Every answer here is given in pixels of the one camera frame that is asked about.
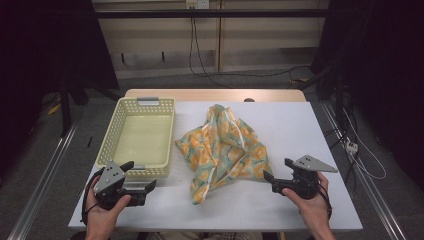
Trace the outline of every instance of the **floral cloth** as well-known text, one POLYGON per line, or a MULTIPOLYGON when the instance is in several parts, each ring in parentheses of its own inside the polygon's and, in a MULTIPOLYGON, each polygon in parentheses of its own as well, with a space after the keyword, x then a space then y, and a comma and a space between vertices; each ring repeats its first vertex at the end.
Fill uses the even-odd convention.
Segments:
POLYGON ((203 126, 187 132, 175 144, 188 166, 196 171, 190 186, 193 204, 202 203, 209 190, 237 176, 263 179, 272 173, 266 147, 243 120, 235 120, 230 108, 214 105, 203 126))

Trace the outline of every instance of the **gray floor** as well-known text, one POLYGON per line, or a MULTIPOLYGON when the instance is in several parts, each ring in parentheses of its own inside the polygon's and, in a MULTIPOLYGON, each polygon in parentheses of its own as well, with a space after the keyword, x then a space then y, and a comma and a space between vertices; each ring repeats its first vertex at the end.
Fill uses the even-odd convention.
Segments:
MULTIPOLYGON (((285 68, 274 70, 260 70, 242 72, 242 74, 274 74, 285 68)), ((121 90, 124 93, 130 88, 222 88, 206 77, 197 77, 192 74, 167 76, 145 76, 142 78, 120 79, 121 90)), ((309 78, 312 74, 305 70, 293 71, 292 79, 309 78)), ((230 88, 287 88, 290 85, 290 76, 280 74, 270 77, 247 77, 241 75, 212 76, 213 81, 225 84, 230 88)), ((25 234, 26 239, 67 239, 74 230, 68 229, 67 224, 73 208, 78 200, 78 193, 84 186, 86 176, 91 169, 105 129, 112 115, 115 102, 104 98, 98 93, 87 90, 90 102, 87 106, 73 106, 73 117, 78 119, 82 113, 77 129, 69 144, 64 158, 58 166, 57 172, 49 185, 48 194, 43 203, 37 209, 37 215, 30 220, 31 228, 25 234)), ((332 130, 323 104, 331 106, 331 101, 318 101, 315 88, 312 86, 305 90, 305 96, 315 111, 323 133, 332 130)), ((3 176, 3 186, 0 188, 0 239, 7 239, 11 230, 19 219, 20 214, 27 205, 32 192, 38 181, 42 178, 43 171, 48 165, 54 150, 59 143, 61 133, 60 112, 48 115, 46 108, 41 114, 37 125, 25 145, 21 156, 16 164, 3 176)), ((365 145, 381 161, 387 171, 387 177, 382 180, 373 180, 387 203, 387 207, 393 213, 396 223, 399 224, 404 238, 421 239, 424 235, 424 193, 413 183, 408 176, 398 167, 389 149, 381 146, 372 127, 369 126, 366 116, 361 115, 359 108, 355 110, 358 122, 358 134, 365 145)), ((335 133, 326 137, 329 146, 337 141, 335 133)), ((381 167, 375 158, 362 145, 359 145, 359 156, 367 170, 377 176, 382 175, 381 167)), ((341 144, 331 148, 333 157, 342 176, 345 176, 349 162, 341 144)), ((390 235, 383 224, 384 216, 376 210, 375 203, 370 198, 367 188, 359 180, 359 170, 356 170, 357 181, 354 190, 354 178, 351 176, 347 182, 347 188, 352 194, 352 200, 364 226, 364 229, 356 232, 337 233, 339 239, 395 239, 390 235)), ((285 233, 287 239, 305 239, 304 233, 285 233)), ((116 233, 114 239, 135 239, 135 233, 116 233)))

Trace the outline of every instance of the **hand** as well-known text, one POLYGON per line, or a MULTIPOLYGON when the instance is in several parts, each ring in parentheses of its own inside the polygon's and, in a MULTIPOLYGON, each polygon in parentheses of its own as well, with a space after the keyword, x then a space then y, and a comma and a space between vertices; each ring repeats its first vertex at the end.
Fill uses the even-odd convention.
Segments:
MULTIPOLYGON (((321 172, 318 172, 318 180, 320 181, 321 186, 328 191, 328 180, 321 172)), ((326 191, 323 189, 320 190, 323 192, 323 194, 326 194, 326 191)), ((296 192, 289 188, 283 189, 283 194, 286 195, 299 208, 303 222, 309 228, 309 231, 312 233, 316 240, 336 239, 331 232, 330 224, 328 222, 329 219, 327 203, 321 195, 317 194, 314 198, 305 200, 299 197, 296 192)))
POLYGON ((130 195, 123 196, 116 203, 115 207, 109 211, 97 206, 96 204, 98 204, 98 201, 94 196, 93 188, 99 179, 100 176, 94 179, 87 196, 86 209, 94 207, 88 212, 87 234, 85 239, 109 239, 113 230, 115 230, 116 220, 119 214, 131 200, 130 195))

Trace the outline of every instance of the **yellow plastic basket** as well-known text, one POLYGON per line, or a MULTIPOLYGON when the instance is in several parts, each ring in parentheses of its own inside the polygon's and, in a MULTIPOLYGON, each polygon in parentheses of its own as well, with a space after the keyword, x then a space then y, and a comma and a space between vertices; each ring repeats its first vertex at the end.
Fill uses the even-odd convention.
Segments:
POLYGON ((175 101, 162 98, 121 98, 96 159, 101 168, 134 161, 129 178, 166 177, 172 146, 175 101))

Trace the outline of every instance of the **table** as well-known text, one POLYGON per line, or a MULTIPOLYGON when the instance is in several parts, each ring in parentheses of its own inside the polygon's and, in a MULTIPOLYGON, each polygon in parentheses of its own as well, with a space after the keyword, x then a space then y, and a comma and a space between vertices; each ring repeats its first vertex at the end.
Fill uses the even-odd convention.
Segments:
MULTIPOLYGON (((132 97, 171 95, 176 99, 173 139, 200 126, 207 108, 219 103, 231 107, 236 118, 243 119, 256 131, 267 147, 275 177, 292 178, 292 170, 284 165, 286 157, 296 160, 309 154, 336 167, 313 110, 298 90, 140 89, 126 94, 132 97), (242 103, 246 98, 263 102, 242 103)), ((124 209, 118 218, 118 230, 278 232, 306 229, 297 207, 287 198, 272 193, 271 185, 264 181, 237 179, 209 192, 202 204, 192 205, 189 184, 194 173, 178 149, 173 147, 172 151, 170 175, 158 179, 145 206, 124 209)), ((334 209, 331 228, 334 231, 362 229, 340 174, 325 175, 330 181, 329 195, 334 209)), ((69 227, 85 228, 80 223, 80 209, 81 199, 69 227)))

